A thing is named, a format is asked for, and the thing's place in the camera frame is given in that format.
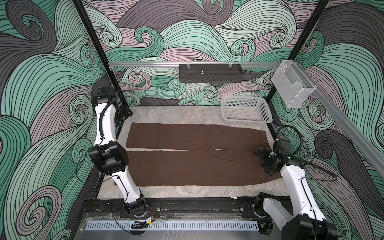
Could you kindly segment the brown corduroy trousers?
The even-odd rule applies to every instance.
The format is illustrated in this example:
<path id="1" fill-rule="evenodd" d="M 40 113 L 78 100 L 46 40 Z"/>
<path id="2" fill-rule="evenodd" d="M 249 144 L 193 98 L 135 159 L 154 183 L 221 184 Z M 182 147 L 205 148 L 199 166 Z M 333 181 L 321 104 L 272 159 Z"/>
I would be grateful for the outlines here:
<path id="1" fill-rule="evenodd" d="M 221 125 L 132 123 L 129 172 L 139 187 L 246 186 L 279 179 L 255 155 L 266 132 Z"/>

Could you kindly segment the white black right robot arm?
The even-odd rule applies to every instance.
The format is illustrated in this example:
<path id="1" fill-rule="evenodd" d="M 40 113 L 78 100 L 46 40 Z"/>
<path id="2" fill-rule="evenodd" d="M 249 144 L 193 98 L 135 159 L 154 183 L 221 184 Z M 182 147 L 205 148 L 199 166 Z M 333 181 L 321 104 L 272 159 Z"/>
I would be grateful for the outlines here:
<path id="1" fill-rule="evenodd" d="M 284 179 L 293 213 L 290 214 L 277 197 L 259 194 L 254 205 L 257 215 L 269 217 L 281 231 L 283 240 L 338 239 L 337 227 L 327 221 L 308 185 L 305 166 L 313 164 L 295 157 L 289 152 L 289 146 L 289 141 L 276 139 L 272 149 L 260 148 L 254 154 L 268 175 L 279 173 Z"/>

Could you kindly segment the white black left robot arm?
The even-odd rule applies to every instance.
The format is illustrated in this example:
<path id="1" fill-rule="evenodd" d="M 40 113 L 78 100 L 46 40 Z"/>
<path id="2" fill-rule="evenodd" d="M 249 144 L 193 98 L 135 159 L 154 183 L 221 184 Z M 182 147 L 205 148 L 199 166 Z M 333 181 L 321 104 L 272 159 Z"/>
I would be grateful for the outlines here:
<path id="1" fill-rule="evenodd" d="M 141 216 L 147 210 L 146 200 L 128 170 L 127 151 L 116 137 L 116 127 L 131 117 L 133 112 L 120 103 L 118 92 L 113 87 L 99 88 L 92 103 L 97 115 L 97 136 L 88 155 L 100 172 L 112 177 L 124 197 L 127 212 Z"/>

